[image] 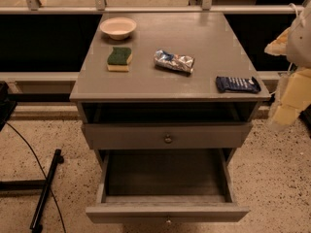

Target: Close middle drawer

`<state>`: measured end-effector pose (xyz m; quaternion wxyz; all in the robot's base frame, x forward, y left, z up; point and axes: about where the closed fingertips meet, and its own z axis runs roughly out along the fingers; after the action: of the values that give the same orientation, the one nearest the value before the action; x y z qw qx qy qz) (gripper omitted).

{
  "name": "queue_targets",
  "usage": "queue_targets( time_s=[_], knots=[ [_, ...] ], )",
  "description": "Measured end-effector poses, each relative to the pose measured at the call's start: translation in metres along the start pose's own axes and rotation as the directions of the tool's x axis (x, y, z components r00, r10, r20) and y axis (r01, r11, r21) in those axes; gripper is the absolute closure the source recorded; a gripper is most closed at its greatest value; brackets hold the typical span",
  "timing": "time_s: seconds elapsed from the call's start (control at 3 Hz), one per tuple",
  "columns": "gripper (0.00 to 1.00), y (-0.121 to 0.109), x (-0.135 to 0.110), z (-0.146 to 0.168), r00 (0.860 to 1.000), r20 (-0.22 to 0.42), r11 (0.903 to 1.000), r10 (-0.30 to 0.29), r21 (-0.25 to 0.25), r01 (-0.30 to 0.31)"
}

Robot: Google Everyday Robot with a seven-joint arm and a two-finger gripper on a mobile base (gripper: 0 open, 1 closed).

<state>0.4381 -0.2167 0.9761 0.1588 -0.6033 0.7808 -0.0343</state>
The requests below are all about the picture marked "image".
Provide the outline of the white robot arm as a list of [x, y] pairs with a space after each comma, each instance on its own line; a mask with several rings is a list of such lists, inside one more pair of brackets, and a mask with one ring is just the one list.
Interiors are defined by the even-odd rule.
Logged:
[[283, 130], [311, 105], [311, 5], [296, 12], [292, 25], [268, 44], [264, 52], [284, 55], [296, 70], [282, 75], [269, 114], [268, 125]]

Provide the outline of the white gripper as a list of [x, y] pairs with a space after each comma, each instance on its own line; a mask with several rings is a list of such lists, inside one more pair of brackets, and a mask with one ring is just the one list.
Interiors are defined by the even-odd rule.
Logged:
[[[275, 40], [269, 43], [264, 52], [270, 55], [285, 55], [289, 28], [285, 29]], [[291, 126], [311, 105], [311, 69], [300, 68], [290, 75], [285, 92], [282, 95], [283, 105], [273, 104], [268, 113], [267, 125], [272, 130], [284, 130]]]

